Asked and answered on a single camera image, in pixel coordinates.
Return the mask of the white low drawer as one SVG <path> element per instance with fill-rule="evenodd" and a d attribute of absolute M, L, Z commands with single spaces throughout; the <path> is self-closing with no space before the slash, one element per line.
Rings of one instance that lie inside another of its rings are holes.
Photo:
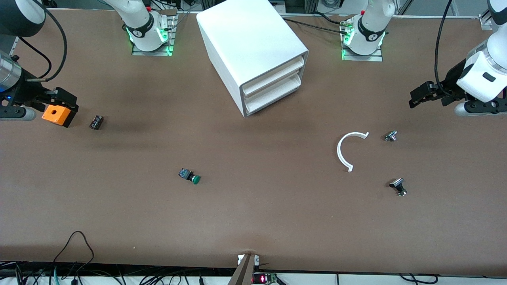
<path fill-rule="evenodd" d="M 266 108 L 268 105 L 293 93 L 299 86 L 301 86 L 301 78 L 295 73 L 284 79 L 273 82 L 266 87 L 262 87 L 251 94 L 245 94 L 244 104 L 246 112 L 244 116 L 250 116 Z"/>

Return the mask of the green push button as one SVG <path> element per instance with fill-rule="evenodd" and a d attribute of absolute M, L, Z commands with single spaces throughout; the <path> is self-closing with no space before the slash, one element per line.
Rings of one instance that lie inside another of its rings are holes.
<path fill-rule="evenodd" d="M 184 180 L 192 182 L 192 184 L 198 184 L 201 176 L 194 174 L 193 171 L 189 169 L 182 168 L 179 172 L 179 177 L 183 178 Z"/>

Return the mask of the white high drawer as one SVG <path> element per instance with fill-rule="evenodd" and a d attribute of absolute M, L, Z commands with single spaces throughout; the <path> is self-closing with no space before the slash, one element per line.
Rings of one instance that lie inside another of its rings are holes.
<path fill-rule="evenodd" d="M 299 70 L 304 66 L 304 58 L 303 56 L 299 56 L 293 60 L 288 61 L 287 63 L 282 64 L 281 66 L 259 76 L 251 80 L 248 83 L 243 85 L 243 93 L 244 97 L 248 98 L 272 86 L 273 84 L 281 81 L 282 79 L 286 79 L 289 76 L 298 75 Z"/>

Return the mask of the white drawer cabinet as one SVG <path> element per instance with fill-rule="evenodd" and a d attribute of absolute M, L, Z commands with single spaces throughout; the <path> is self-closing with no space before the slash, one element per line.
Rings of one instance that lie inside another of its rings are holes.
<path fill-rule="evenodd" d="M 225 0 L 196 20 L 208 57 L 243 117 L 245 83 L 303 56 L 302 84 L 309 51 L 269 0 Z"/>

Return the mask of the orange box with hole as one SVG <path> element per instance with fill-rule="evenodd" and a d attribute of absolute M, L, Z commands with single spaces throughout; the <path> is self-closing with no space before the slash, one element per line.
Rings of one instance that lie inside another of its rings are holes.
<path fill-rule="evenodd" d="M 52 124 L 69 128 L 78 108 L 70 108 L 67 105 L 49 105 L 41 118 Z"/>

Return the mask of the white curved plastic arc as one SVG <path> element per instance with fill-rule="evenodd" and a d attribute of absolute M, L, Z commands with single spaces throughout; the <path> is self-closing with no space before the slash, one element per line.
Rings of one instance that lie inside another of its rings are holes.
<path fill-rule="evenodd" d="M 365 132 L 365 133 L 362 133 L 362 132 L 349 132 L 345 135 L 343 135 L 340 140 L 338 141 L 337 143 L 337 147 L 336 147 L 336 153 L 337 153 L 337 158 L 339 159 L 339 161 L 341 162 L 341 164 L 347 168 L 347 172 L 348 173 L 351 173 L 354 169 L 354 166 L 353 164 L 350 164 L 343 156 L 343 153 L 342 153 L 342 150 L 341 150 L 341 147 L 342 147 L 342 144 L 344 142 L 344 140 L 346 140 L 348 137 L 359 137 L 361 139 L 366 139 L 368 136 L 369 136 L 369 132 Z"/>

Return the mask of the device with red light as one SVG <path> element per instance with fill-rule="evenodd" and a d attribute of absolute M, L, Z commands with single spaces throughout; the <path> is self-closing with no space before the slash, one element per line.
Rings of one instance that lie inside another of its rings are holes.
<path fill-rule="evenodd" d="M 271 285 L 277 283 L 276 274 L 255 273 L 252 275 L 252 285 Z"/>

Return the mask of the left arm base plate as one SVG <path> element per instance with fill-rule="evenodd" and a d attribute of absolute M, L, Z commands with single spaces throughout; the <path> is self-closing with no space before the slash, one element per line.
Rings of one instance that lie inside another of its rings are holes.
<path fill-rule="evenodd" d="M 340 31 L 345 32 L 341 36 L 342 60 L 382 62 L 381 45 L 385 32 L 365 37 L 351 20 L 340 27 Z"/>

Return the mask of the black and silver switch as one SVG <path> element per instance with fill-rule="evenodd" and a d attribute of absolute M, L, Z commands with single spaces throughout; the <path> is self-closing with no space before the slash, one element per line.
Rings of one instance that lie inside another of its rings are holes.
<path fill-rule="evenodd" d="M 407 190 L 404 188 L 403 183 L 404 183 L 404 179 L 398 178 L 398 179 L 390 182 L 389 187 L 395 189 L 398 196 L 403 197 L 403 196 L 407 195 Z"/>

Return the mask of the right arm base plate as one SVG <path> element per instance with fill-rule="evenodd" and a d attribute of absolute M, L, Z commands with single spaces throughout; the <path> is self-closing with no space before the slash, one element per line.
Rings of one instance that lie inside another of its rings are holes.
<path fill-rule="evenodd" d="M 147 36 L 150 40 L 154 39 L 157 44 L 160 43 L 159 47 L 152 51 L 143 51 L 135 45 L 135 40 L 132 38 L 132 35 L 129 34 L 129 40 L 132 42 L 131 54 L 133 56 L 152 57 L 172 56 L 175 44 L 176 26 L 178 23 L 179 15 L 177 14 L 171 16 L 159 14 L 157 22 Z"/>

